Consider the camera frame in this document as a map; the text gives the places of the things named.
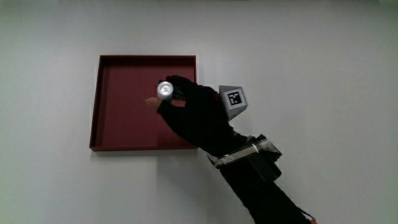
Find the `person's right hand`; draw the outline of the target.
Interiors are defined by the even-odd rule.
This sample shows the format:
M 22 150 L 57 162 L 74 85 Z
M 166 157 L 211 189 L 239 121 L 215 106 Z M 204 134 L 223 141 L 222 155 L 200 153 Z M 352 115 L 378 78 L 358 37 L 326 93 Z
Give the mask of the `person's right hand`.
M 231 154 L 256 142 L 229 125 L 223 105 L 214 89 L 197 85 L 185 77 L 167 76 L 166 80 L 185 95 L 185 106 L 179 107 L 158 97 L 145 100 L 174 133 L 215 157 Z

